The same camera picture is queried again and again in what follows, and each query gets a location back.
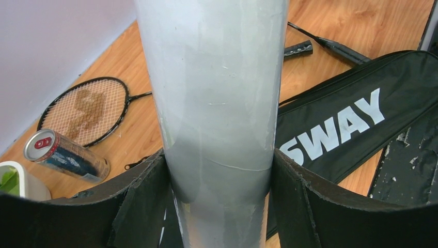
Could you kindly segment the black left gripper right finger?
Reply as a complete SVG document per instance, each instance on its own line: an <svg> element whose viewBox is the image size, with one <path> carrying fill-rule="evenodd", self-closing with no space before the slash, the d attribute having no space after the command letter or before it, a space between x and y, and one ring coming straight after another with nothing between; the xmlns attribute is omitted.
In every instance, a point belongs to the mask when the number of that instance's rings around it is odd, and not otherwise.
<svg viewBox="0 0 438 248"><path fill-rule="evenodd" d="M346 190L274 151L282 247L437 247L437 204L401 206Z"/></svg>

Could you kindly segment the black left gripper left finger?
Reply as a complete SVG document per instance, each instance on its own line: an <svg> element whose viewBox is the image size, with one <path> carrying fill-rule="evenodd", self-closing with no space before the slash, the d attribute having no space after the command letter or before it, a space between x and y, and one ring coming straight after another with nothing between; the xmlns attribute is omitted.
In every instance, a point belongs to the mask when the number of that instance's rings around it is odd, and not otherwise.
<svg viewBox="0 0 438 248"><path fill-rule="evenodd" d="M1 247L182 247L162 150L72 198L1 194Z"/></svg>

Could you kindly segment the white shuttlecock tube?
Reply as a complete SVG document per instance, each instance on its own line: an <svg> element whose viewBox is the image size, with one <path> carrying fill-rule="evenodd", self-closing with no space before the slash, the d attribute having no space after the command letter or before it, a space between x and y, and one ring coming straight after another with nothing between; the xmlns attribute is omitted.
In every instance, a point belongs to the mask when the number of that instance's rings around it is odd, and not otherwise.
<svg viewBox="0 0 438 248"><path fill-rule="evenodd" d="M264 247L288 1L136 1L184 247Z"/></svg>

